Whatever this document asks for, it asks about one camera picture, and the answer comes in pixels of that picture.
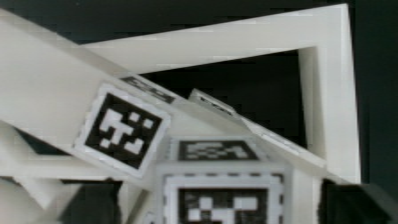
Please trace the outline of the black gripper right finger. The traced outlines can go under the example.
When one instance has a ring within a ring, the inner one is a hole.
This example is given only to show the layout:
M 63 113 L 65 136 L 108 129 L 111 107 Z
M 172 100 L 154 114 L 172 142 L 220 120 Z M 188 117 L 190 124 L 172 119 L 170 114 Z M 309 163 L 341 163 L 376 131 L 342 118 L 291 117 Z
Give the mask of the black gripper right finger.
M 323 180 L 318 224 L 398 224 L 398 202 L 374 184 Z

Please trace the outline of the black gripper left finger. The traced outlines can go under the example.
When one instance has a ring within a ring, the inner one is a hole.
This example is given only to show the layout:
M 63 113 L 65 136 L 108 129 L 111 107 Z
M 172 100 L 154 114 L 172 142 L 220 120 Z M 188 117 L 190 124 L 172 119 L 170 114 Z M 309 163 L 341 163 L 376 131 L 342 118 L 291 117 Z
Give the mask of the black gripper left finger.
M 120 224 L 119 182 L 85 182 L 62 211 L 60 224 Z

